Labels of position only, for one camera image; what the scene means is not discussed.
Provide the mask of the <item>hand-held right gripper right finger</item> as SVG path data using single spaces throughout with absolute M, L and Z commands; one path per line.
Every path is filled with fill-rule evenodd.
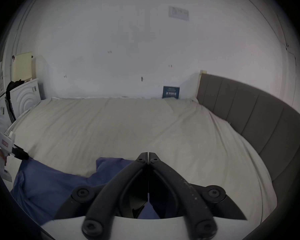
M 190 239 L 214 238 L 219 229 L 214 217 L 247 221 L 221 186 L 191 184 L 152 152 L 148 166 L 150 204 L 161 219 L 184 217 Z

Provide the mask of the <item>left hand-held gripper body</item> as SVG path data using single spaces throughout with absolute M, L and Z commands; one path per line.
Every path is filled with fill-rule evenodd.
M 14 134 L 5 135 L 0 130 L 0 150 L 4 153 L 5 157 L 13 156 L 12 148 L 14 145 Z M 5 169 L 4 160 L 0 158 L 0 176 L 2 179 L 12 182 L 12 176 L 10 173 Z

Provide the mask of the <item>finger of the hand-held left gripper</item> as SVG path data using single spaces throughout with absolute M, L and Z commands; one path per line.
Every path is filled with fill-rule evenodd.
M 28 160 L 29 154 L 25 152 L 22 148 L 15 146 L 12 148 L 12 155 L 20 160 Z

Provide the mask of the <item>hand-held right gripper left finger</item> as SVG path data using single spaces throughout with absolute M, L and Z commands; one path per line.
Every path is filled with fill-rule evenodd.
M 109 239 L 115 216 L 136 219 L 147 204 L 147 166 L 148 153 L 141 153 L 108 183 L 76 187 L 54 219 L 85 216 L 81 225 L 85 238 Z

